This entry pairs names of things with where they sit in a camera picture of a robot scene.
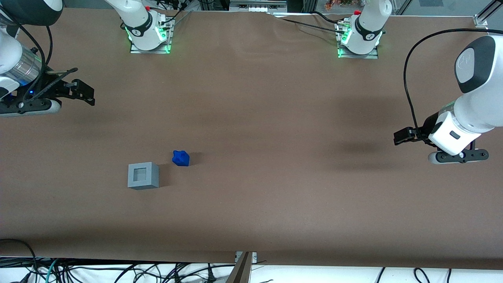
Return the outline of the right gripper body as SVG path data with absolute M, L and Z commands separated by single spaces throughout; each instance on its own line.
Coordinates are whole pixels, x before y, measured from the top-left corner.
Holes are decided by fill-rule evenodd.
M 29 102 L 29 96 L 34 94 L 26 94 L 26 91 L 33 85 L 33 82 L 23 85 L 9 77 L 1 76 L 1 102 L 5 105 L 23 103 L 24 107 L 51 107 L 52 101 L 44 98 L 38 98 Z

